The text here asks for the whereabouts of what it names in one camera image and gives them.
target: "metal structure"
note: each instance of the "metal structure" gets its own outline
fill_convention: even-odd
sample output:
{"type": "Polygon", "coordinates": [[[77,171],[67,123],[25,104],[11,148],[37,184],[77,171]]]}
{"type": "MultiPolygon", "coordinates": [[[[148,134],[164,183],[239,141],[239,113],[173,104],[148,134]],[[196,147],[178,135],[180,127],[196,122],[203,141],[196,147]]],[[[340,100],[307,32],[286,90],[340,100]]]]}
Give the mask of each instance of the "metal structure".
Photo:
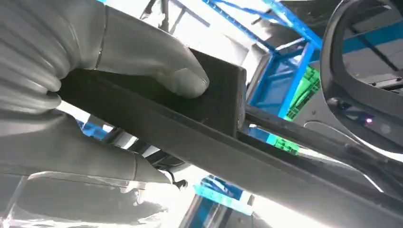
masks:
{"type": "Polygon", "coordinates": [[[208,6],[210,6],[213,10],[215,10],[217,13],[219,13],[221,16],[223,16],[225,19],[227,19],[231,24],[236,26],[239,30],[244,32],[247,36],[249,36],[252,40],[255,40],[259,43],[261,43],[264,47],[266,47],[269,51],[273,53],[277,53],[276,49],[272,47],[270,44],[264,42],[259,36],[254,34],[252,31],[250,31],[248,28],[243,26],[241,23],[239,23],[235,18],[233,18],[231,15],[223,11],[220,7],[218,7],[213,1],[210,0],[202,0],[205,2],[208,6]]]}
{"type": "MultiPolygon", "coordinates": [[[[180,114],[159,104],[161,101],[156,103],[131,90],[125,86],[131,85],[127,81],[130,78],[125,83],[120,80],[118,75],[107,73],[72,72],[59,94],[114,126],[125,126],[128,133],[175,157],[330,226],[401,227],[403,202],[390,196],[392,192],[384,194],[365,187],[327,170],[321,163],[284,153],[240,131],[236,136],[222,133],[187,117],[190,114],[180,114]],[[104,105],[95,104],[94,100],[102,100],[104,105]],[[114,110],[125,111],[116,114],[114,110]],[[234,164],[242,164],[242,169],[234,164]]],[[[256,108],[247,109],[246,120],[353,167],[359,165],[371,178],[384,176],[385,169],[393,176],[400,175],[399,162],[378,155],[374,163],[375,160],[368,160],[374,156],[371,150],[359,144],[335,142],[256,108]]],[[[385,192],[387,188],[396,189],[384,178],[377,183],[385,192]]]]}

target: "gray robotic hand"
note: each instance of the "gray robotic hand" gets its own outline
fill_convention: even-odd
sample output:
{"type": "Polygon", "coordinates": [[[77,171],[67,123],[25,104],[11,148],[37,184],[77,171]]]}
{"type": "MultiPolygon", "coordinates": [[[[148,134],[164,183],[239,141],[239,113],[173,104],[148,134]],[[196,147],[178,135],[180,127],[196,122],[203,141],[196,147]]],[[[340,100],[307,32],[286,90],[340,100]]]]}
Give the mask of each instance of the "gray robotic hand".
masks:
{"type": "Polygon", "coordinates": [[[95,0],[2,0],[0,22],[0,165],[166,182],[141,155],[86,138],[54,110],[54,92],[85,68],[150,76],[198,97],[209,79],[185,45],[95,0]]]}

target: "blue steel beam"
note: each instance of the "blue steel beam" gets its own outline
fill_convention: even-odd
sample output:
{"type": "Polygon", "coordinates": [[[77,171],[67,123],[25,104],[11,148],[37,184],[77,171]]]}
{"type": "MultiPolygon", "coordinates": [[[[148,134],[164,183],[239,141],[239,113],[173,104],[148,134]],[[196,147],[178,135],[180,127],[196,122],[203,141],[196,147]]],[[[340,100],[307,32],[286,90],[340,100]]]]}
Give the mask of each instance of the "blue steel beam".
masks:
{"type": "Polygon", "coordinates": [[[218,7],[213,1],[211,0],[202,0],[204,3],[206,3],[208,6],[210,6],[213,10],[215,10],[217,13],[219,13],[221,16],[223,16],[227,21],[229,21],[231,24],[239,28],[242,32],[244,32],[247,36],[249,36],[252,40],[255,40],[262,45],[264,45],[272,54],[278,54],[276,49],[269,45],[266,41],[262,40],[260,37],[258,37],[256,34],[254,34],[252,31],[250,31],[248,28],[243,26],[241,23],[239,23],[235,18],[231,17],[228,13],[223,11],[220,7],[218,7]]]}
{"type": "Polygon", "coordinates": [[[257,11],[257,10],[251,9],[251,8],[240,7],[238,5],[235,5],[234,3],[227,2],[227,1],[224,1],[224,0],[212,0],[212,1],[214,1],[216,3],[226,4],[228,6],[231,6],[233,8],[242,10],[242,11],[250,13],[250,14],[259,15],[261,18],[267,19],[272,23],[276,23],[276,24],[280,24],[282,26],[288,27],[288,25],[286,23],[284,23],[279,17],[271,16],[271,15],[267,14],[266,12],[257,11]]]}
{"type": "MultiPolygon", "coordinates": [[[[377,28],[369,32],[361,34],[364,36],[373,46],[392,42],[394,40],[403,39],[403,22],[399,21],[392,25],[377,28]]],[[[364,48],[368,48],[357,37],[346,39],[343,43],[343,54],[358,51],[364,48]]],[[[316,52],[311,59],[312,62],[319,61],[320,52],[316,52]]]]}
{"type": "Polygon", "coordinates": [[[294,29],[316,48],[322,49],[322,39],[278,0],[263,0],[290,28],[294,29]]]}
{"type": "Polygon", "coordinates": [[[259,95],[262,93],[263,91],[263,84],[266,81],[267,78],[267,73],[268,71],[270,71],[271,69],[275,68],[276,66],[274,65],[278,65],[278,63],[275,61],[274,56],[271,56],[269,59],[269,62],[267,63],[265,69],[263,70],[263,74],[260,77],[259,81],[257,82],[257,86],[255,88],[255,91],[253,92],[253,96],[251,98],[251,100],[249,101],[249,104],[251,106],[254,106],[256,103],[259,102],[259,95]]]}
{"type": "Polygon", "coordinates": [[[302,52],[301,60],[298,65],[298,69],[295,72],[295,76],[287,91],[287,95],[284,98],[283,104],[277,116],[281,118],[286,117],[289,106],[291,105],[292,99],[295,95],[295,92],[297,91],[299,82],[302,80],[302,77],[304,76],[305,71],[307,70],[308,64],[315,51],[315,48],[316,48],[315,45],[311,42],[307,43],[307,45],[305,46],[304,51],[302,52]]]}

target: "black plastic part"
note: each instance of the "black plastic part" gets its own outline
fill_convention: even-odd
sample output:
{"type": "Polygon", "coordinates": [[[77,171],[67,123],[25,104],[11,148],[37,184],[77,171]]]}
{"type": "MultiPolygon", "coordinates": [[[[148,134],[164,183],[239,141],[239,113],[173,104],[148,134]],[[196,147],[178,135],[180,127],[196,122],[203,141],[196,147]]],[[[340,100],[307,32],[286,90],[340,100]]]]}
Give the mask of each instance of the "black plastic part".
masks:
{"type": "MultiPolygon", "coordinates": [[[[403,202],[397,198],[351,182],[321,169],[309,159],[284,153],[245,134],[238,134],[240,141],[235,139],[238,115],[233,113],[239,108],[235,95],[241,96],[241,92],[234,80],[243,78],[242,70],[203,54],[196,53],[196,56],[206,72],[210,72],[212,87],[202,97],[191,101],[182,101],[167,93],[165,96],[154,95],[153,101],[140,95],[150,96],[146,91],[137,93],[128,88],[127,83],[117,84],[123,76],[106,77],[103,73],[88,71],[72,72],[64,80],[59,94],[69,103],[183,161],[329,226],[402,226],[403,202]],[[229,79],[232,79],[230,88],[229,84],[223,83],[229,79]],[[232,100],[221,97],[220,93],[223,96],[232,93],[229,95],[232,100]],[[225,100],[222,104],[227,105],[226,108],[219,106],[221,100],[225,100]],[[164,103],[176,111],[162,105],[164,103]]],[[[300,133],[311,134],[307,129],[300,133]]],[[[343,148],[344,144],[332,147],[343,148]]]]}
{"type": "MultiPolygon", "coordinates": [[[[111,74],[95,70],[72,71],[63,80],[63,86],[58,94],[62,99],[83,110],[87,110],[87,107],[91,106],[101,108],[105,106],[104,96],[109,96],[110,91],[107,91],[106,88],[99,91],[95,85],[109,82],[119,86],[122,90],[135,91],[137,94],[193,120],[234,136],[237,126],[243,122],[244,118],[245,111],[242,107],[245,100],[245,70],[206,54],[194,50],[192,52],[210,78],[208,92],[195,99],[180,97],[150,77],[111,74]],[[79,94],[85,94],[86,98],[80,97],[79,94]]],[[[115,102],[131,103],[126,98],[115,102]]],[[[122,119],[134,118],[129,116],[128,110],[106,107],[106,111],[108,113],[89,112],[103,120],[106,120],[106,115],[114,115],[122,119]]],[[[116,126],[124,129],[127,127],[125,125],[116,126]]]]}
{"type": "MultiPolygon", "coordinates": [[[[399,0],[381,1],[397,7],[399,0]]],[[[335,117],[354,135],[372,145],[395,153],[403,153],[403,96],[367,85],[353,78],[343,63],[343,37],[351,18],[365,0],[344,0],[337,7],[327,26],[320,59],[321,83],[327,104],[335,117]],[[379,123],[367,127],[351,120],[340,110],[341,102],[348,103],[374,116],[379,123]]]]}

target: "black bar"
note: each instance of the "black bar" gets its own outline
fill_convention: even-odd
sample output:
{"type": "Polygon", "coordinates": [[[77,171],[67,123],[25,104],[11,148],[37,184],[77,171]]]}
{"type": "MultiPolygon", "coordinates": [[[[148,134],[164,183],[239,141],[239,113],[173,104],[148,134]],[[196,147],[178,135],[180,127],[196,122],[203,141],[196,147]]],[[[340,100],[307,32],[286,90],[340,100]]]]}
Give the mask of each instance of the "black bar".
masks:
{"type": "Polygon", "coordinates": [[[394,63],[392,63],[391,60],[386,55],[384,55],[379,49],[377,49],[374,45],[372,45],[371,42],[369,42],[369,40],[365,38],[364,35],[360,35],[360,32],[356,30],[354,26],[351,25],[350,30],[354,35],[357,35],[357,38],[365,46],[367,46],[376,56],[378,56],[385,64],[387,64],[390,67],[390,69],[392,69],[393,71],[399,71],[399,68],[394,63]]]}
{"type": "Polygon", "coordinates": [[[63,86],[60,93],[67,102],[183,161],[329,226],[400,228],[403,224],[401,201],[364,188],[358,188],[358,194],[341,184],[348,182],[337,175],[326,174],[329,180],[325,180],[321,169],[296,167],[308,164],[303,158],[256,141],[254,148],[101,77],[81,77],[80,83],[69,82],[67,77],[63,86]]]}

